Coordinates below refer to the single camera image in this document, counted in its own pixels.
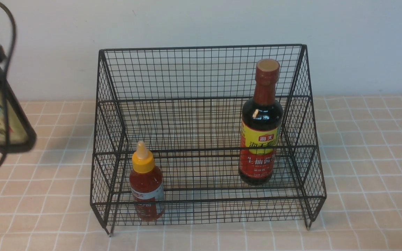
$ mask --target metal wire shelf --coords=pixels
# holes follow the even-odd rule
[[[238,175],[241,107],[255,64],[276,59],[284,108],[273,176],[249,186]],[[116,225],[303,219],[325,202],[305,45],[109,49],[99,52],[91,207]],[[141,221],[128,175],[139,140],[163,172],[164,216]]]

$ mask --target dark brown bottle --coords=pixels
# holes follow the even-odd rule
[[[275,98],[280,64],[274,59],[257,62],[254,97],[241,110],[241,147],[276,146],[283,108]],[[241,150],[239,174],[250,185],[261,185],[273,175],[275,150]]]

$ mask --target wire mesh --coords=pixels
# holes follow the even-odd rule
[[[238,175],[241,107],[255,64],[276,59],[284,120],[271,179]],[[305,45],[101,50],[91,206],[102,227],[316,219],[326,198]],[[143,140],[163,173],[164,215],[141,221],[128,175]]]

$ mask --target plastic squeeze bottle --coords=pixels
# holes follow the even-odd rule
[[[143,141],[137,142],[132,161],[133,170],[129,174],[131,193],[135,201],[144,202],[134,205],[136,213],[143,221],[155,221],[164,214],[165,207],[147,202],[164,200],[162,172]]]

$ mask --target red sauce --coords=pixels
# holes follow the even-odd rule
[[[163,201],[164,192],[162,186],[162,172],[154,167],[148,173],[136,173],[134,170],[129,175],[134,200],[137,202]],[[155,221],[165,211],[164,204],[136,204],[136,213],[143,221]]]

